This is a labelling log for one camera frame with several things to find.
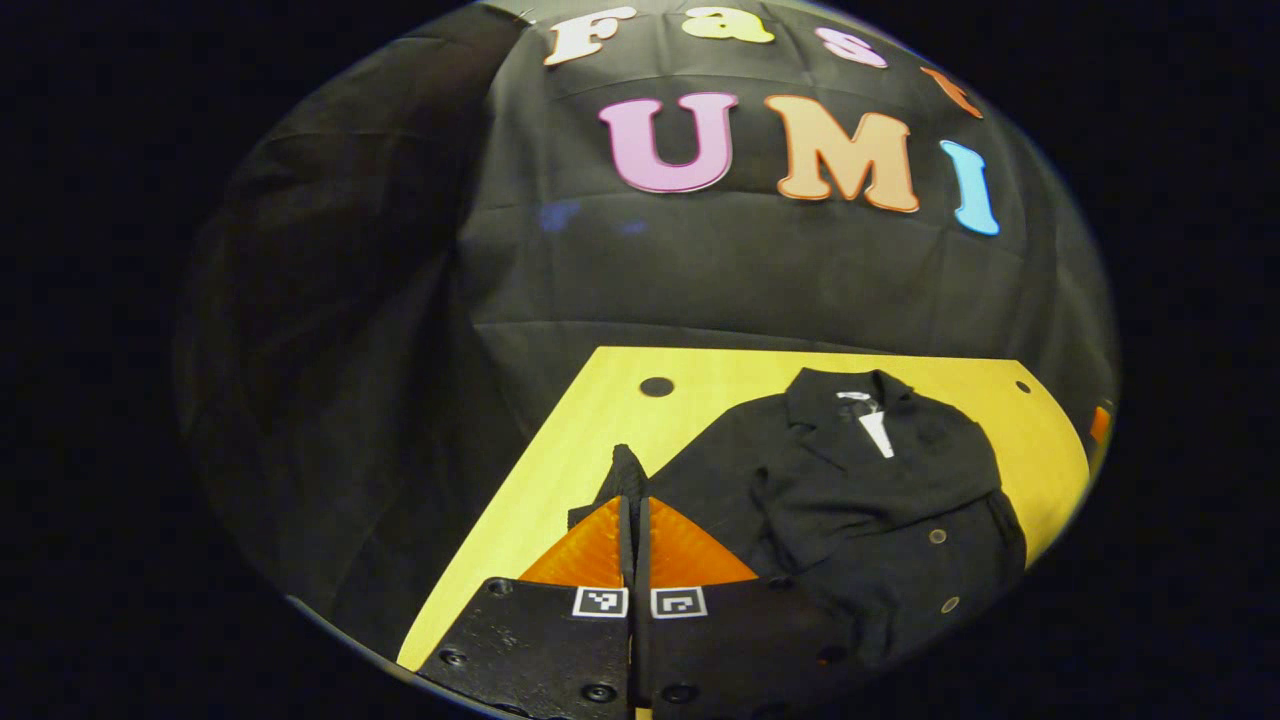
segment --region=black jacket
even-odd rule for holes
[[[891,457],[858,419],[865,402],[841,392],[883,409]],[[973,618],[1027,559],[982,428],[881,370],[801,370],[786,393],[721,415],[645,492],[847,619],[867,667]]]

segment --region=screw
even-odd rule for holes
[[[440,660],[443,660],[449,665],[460,666],[460,665],[466,665],[467,656],[454,650],[445,650],[440,652]]]
[[[586,685],[582,688],[582,697],[591,702],[612,702],[618,692],[609,685]]]

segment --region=orange letter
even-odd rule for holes
[[[932,76],[933,79],[938,81],[938,85],[942,87],[942,92],[946,92],[947,97],[954,100],[956,105],[960,105],[961,108],[965,109],[965,111],[978,118],[979,120],[982,119],[982,113],[977,108],[970,105],[968,100],[965,100],[964,91],[960,90],[960,86],[951,82],[946,76],[943,76],[938,70],[931,70],[929,68],[920,68],[920,69],[924,70],[927,74]]]
[[[845,200],[858,192],[872,173],[867,201],[877,208],[914,213],[920,200],[911,192],[911,170],[906,159],[906,123],[879,113],[867,113],[854,137],[845,135],[836,118],[812,97],[771,95],[764,104],[782,115],[787,131],[790,170],[778,181],[778,192],[796,200],[826,200],[831,186],[818,174],[824,161]]]

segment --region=black background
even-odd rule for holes
[[[20,588],[6,676],[12,697],[38,691],[5,715],[451,712],[241,562],[193,489],[168,343],[191,240],[236,161],[335,73],[457,5],[5,4]],[[1059,547],[979,624],[829,715],[1262,716],[1276,251],[1254,177],[1272,155],[1261,5],[850,12],[1059,167],[1115,282],[1124,384],[1102,479]]]

